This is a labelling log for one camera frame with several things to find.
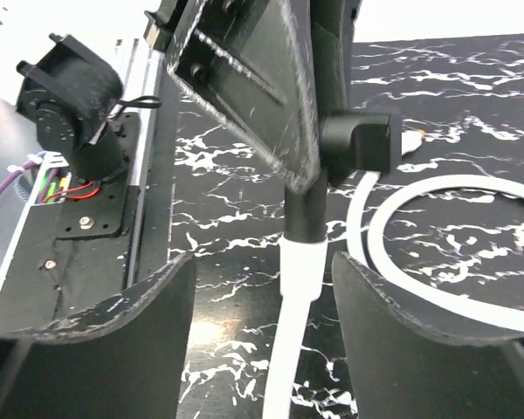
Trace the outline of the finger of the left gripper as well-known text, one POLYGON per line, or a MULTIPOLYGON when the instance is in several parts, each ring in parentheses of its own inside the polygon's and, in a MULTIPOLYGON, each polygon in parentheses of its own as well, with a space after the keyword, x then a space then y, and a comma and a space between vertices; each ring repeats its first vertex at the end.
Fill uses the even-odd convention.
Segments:
POLYGON ((320 172, 310 4, 189 1, 167 73, 292 191, 320 172))
POLYGON ((310 2, 314 81, 319 113, 350 108, 349 66, 353 1, 310 2))

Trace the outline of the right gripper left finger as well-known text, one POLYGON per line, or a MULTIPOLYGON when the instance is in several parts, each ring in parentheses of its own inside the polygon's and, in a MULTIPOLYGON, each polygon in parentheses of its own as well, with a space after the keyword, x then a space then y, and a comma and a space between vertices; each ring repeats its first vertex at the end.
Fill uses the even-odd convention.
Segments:
POLYGON ((0 334, 0 418, 173 418, 197 281, 182 254, 123 292, 0 334))

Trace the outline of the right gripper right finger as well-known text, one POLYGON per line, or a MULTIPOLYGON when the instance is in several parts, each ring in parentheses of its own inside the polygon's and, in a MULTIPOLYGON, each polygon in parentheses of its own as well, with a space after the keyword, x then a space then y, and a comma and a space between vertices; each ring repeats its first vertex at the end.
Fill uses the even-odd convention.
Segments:
POLYGON ((346 252, 332 279, 361 418, 524 418, 524 333, 448 312, 346 252))

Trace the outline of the black hose connector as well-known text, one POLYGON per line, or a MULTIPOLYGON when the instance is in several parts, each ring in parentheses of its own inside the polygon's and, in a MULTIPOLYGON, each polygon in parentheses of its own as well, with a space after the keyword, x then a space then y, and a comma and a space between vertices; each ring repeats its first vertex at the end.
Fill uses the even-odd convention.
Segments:
POLYGON ((320 119, 320 169, 303 194, 285 190, 287 240, 316 244, 325 239, 328 187, 339 187, 355 171, 389 173, 402 159, 402 117, 378 111, 335 111, 320 119))

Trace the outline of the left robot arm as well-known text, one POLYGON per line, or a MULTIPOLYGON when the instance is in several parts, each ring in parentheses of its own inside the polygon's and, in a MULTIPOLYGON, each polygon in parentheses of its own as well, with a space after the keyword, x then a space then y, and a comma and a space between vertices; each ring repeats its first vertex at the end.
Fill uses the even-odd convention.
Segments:
MULTIPOLYGON (((357 1, 164 1, 148 14, 146 44, 209 116, 301 194, 320 171, 319 118, 348 107, 357 1)), ((94 139, 122 96, 120 77, 72 36, 35 65, 21 62, 17 110, 56 111, 67 160, 94 139)))

